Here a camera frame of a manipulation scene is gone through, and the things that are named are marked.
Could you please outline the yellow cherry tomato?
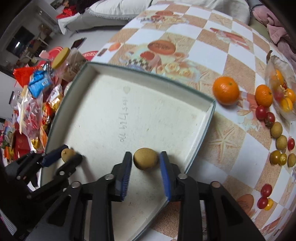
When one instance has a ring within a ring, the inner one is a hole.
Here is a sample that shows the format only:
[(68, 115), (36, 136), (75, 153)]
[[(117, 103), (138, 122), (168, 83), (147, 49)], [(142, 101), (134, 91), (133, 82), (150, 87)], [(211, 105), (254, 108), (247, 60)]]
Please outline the yellow cherry tomato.
[(274, 204), (274, 201), (273, 201), (271, 198), (269, 198), (269, 199), (268, 199), (268, 204), (267, 204), (267, 206), (264, 208), (264, 210), (266, 210), (266, 211), (270, 210), (270, 209), (273, 207), (273, 204)]

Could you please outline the red cherry tomato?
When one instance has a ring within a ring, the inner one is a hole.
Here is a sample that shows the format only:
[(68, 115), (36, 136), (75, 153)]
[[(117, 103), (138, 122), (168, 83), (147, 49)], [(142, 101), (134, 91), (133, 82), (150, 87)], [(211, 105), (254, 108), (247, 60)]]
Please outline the red cherry tomato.
[(273, 191), (273, 187), (270, 184), (264, 184), (260, 193), (262, 197), (268, 198)]
[(265, 209), (268, 205), (268, 198), (267, 197), (260, 197), (257, 202), (257, 207), (259, 209)]

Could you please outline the large orange tangerine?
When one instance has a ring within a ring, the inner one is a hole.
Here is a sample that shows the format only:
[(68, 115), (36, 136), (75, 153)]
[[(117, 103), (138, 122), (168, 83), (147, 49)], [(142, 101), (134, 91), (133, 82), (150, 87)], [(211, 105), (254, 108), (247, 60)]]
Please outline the large orange tangerine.
[(228, 76), (217, 78), (212, 86), (215, 99), (222, 105), (233, 105), (239, 99), (240, 91), (235, 80)]

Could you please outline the patterned plastic tablecloth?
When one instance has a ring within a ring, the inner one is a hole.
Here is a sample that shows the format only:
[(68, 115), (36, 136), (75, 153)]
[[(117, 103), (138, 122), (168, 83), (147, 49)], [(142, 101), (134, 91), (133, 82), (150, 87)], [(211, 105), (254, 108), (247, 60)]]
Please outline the patterned plastic tablecloth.
[(275, 139), (255, 115), (254, 94), (265, 84), (268, 51), (282, 56), (265, 37), (229, 14), (185, 1), (163, 1), (125, 25), (95, 61), (135, 67), (158, 56), (160, 63), (152, 73), (208, 96), (216, 78), (233, 78), (239, 101), (229, 107), (217, 104), (190, 174), (200, 182), (221, 182), (238, 200), (250, 194), (258, 201), (262, 187), (270, 184), (272, 208), (253, 205), (249, 214), (266, 240), (278, 240), (295, 211), (295, 168), (270, 163)]

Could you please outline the white shallow tray box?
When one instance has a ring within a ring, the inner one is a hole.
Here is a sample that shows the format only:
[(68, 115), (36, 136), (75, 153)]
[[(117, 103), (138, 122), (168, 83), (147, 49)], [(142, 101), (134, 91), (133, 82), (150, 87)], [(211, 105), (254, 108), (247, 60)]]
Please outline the white shallow tray box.
[(70, 181), (111, 172), (126, 152), (165, 151), (189, 171), (210, 125), (215, 101), (179, 82), (122, 66), (88, 62), (52, 123), (46, 150), (66, 144), (84, 156)]

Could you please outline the small brown longan fruit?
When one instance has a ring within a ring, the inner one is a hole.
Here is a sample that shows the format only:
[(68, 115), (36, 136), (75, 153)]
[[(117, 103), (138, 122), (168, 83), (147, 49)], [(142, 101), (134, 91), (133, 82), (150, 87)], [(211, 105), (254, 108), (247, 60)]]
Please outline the small brown longan fruit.
[(65, 148), (61, 152), (61, 159), (64, 163), (66, 163), (75, 155), (76, 152), (73, 149)]

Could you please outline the smaller orange tangerine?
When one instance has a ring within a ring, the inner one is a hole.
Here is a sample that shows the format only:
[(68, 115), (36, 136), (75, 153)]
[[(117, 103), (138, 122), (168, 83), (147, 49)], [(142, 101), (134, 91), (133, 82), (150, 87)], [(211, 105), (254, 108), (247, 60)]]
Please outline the smaller orange tangerine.
[(255, 90), (255, 100), (257, 105), (269, 108), (273, 104), (273, 93), (268, 86), (261, 84)]

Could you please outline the pink blanket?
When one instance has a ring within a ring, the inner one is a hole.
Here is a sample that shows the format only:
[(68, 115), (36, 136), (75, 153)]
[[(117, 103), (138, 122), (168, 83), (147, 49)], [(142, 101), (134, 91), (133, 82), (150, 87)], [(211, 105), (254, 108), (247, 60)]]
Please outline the pink blanket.
[(295, 44), (278, 18), (263, 4), (253, 6), (251, 12), (255, 19), (267, 28), (271, 41), (295, 70)]

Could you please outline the clear glass fruit bowl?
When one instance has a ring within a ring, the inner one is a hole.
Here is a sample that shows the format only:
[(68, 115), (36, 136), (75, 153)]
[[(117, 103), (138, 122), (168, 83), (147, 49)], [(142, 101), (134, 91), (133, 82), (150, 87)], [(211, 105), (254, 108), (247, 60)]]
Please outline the clear glass fruit bowl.
[(273, 95), (273, 106), (289, 121), (295, 120), (295, 73), (286, 61), (270, 51), (266, 56), (265, 81)]

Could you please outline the blue snack packet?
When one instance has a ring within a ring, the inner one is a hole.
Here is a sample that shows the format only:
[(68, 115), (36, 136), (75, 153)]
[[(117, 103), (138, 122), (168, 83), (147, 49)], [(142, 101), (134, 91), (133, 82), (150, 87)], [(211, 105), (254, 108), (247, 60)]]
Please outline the blue snack packet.
[(47, 70), (36, 70), (31, 77), (28, 89), (33, 98), (38, 98), (44, 90), (53, 85), (52, 78)]

